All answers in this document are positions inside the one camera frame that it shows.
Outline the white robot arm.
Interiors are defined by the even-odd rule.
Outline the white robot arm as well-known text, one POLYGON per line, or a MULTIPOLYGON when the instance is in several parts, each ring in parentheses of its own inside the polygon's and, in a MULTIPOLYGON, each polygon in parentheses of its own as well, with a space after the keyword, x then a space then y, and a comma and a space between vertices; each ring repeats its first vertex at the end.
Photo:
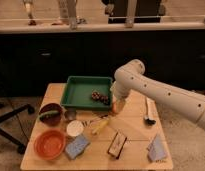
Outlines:
POLYGON ((119 67, 112 85, 113 95, 126 99, 131 90, 163 103, 205 130, 205 95, 168 85, 144 76, 145 65, 134 59, 119 67))

